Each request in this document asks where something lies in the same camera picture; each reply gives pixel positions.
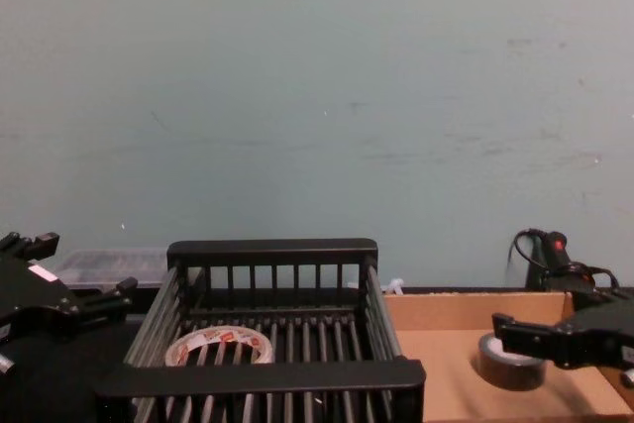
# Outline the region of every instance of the screw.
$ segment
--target screw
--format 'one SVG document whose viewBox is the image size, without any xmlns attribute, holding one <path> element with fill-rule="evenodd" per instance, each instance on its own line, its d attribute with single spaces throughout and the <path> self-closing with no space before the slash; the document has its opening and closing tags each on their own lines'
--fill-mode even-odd
<svg viewBox="0 0 634 423">
<path fill-rule="evenodd" d="M 626 370 L 621 374 L 621 383 L 626 388 L 634 388 L 634 369 Z"/>
</svg>

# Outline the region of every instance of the black tape roll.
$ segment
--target black tape roll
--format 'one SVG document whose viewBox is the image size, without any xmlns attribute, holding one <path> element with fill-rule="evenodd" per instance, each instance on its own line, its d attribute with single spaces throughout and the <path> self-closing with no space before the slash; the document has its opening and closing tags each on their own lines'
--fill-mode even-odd
<svg viewBox="0 0 634 423">
<path fill-rule="evenodd" d="M 493 334 L 482 336 L 477 346 L 477 372 L 490 384 L 506 390 L 533 390 L 544 382 L 546 363 L 541 359 L 504 352 Z"/>
</svg>

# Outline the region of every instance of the black cable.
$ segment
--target black cable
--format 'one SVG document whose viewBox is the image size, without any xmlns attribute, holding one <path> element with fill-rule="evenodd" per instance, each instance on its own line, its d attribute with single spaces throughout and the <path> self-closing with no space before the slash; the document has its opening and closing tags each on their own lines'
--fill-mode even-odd
<svg viewBox="0 0 634 423">
<path fill-rule="evenodd" d="M 528 255 L 526 255 L 526 253 L 524 253 L 524 251 L 519 247 L 519 239 L 520 238 L 539 238 L 540 240 L 545 237 L 547 235 L 546 232 L 544 232 L 543 230 L 539 230 L 537 228 L 527 228 L 526 230 L 522 230 L 521 232 L 518 232 L 517 235 L 515 235 L 515 238 L 513 239 L 513 243 L 510 247 L 510 249 L 508 250 L 508 262 L 511 262 L 511 255 L 513 253 L 513 248 L 515 248 L 515 250 L 517 250 L 517 253 L 519 253 L 519 255 L 526 260 L 528 263 L 530 264 L 534 264 L 535 266 L 540 267 L 541 269 L 545 269 L 548 270 L 548 267 L 545 266 L 544 264 L 539 263 L 536 260 L 533 260 L 531 257 L 529 257 Z"/>
<path fill-rule="evenodd" d="M 618 302 L 621 299 L 627 299 L 625 297 L 619 296 L 615 289 L 611 289 L 610 292 L 606 292 L 596 287 L 594 289 L 594 293 L 603 298 L 603 300 L 606 302 Z"/>
<path fill-rule="evenodd" d="M 618 282 L 618 279 L 616 279 L 616 276 L 612 273 L 612 271 L 610 271 L 606 267 L 588 266 L 587 264 L 583 264 L 583 263 L 579 263 L 579 262 L 572 262 L 571 264 L 580 265 L 581 266 L 581 272 L 583 272 L 583 269 L 585 269 L 585 272 L 589 276 L 594 276 L 595 274 L 606 274 L 607 277 L 610 278 L 610 287 L 612 289 L 621 287 L 619 282 Z"/>
</svg>

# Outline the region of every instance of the dark surface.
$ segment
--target dark surface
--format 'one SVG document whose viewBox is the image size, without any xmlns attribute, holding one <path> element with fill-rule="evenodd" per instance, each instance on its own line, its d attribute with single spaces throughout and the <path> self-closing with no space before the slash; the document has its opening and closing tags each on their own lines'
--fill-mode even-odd
<svg viewBox="0 0 634 423">
<path fill-rule="evenodd" d="M 69 341 L 40 335 L 0 346 L 16 372 L 0 375 L 0 421 L 94 422 L 93 383 L 123 360 L 140 323 L 121 323 Z"/>
</svg>

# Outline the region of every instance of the clear plastic box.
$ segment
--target clear plastic box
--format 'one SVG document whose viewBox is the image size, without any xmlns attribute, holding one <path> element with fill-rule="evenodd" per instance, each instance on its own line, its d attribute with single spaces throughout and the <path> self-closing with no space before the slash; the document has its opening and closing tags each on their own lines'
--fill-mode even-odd
<svg viewBox="0 0 634 423">
<path fill-rule="evenodd" d="M 160 287 L 167 273 L 166 248 L 77 250 L 54 272 L 73 288 L 110 289 L 128 276 L 139 287 Z"/>
</svg>

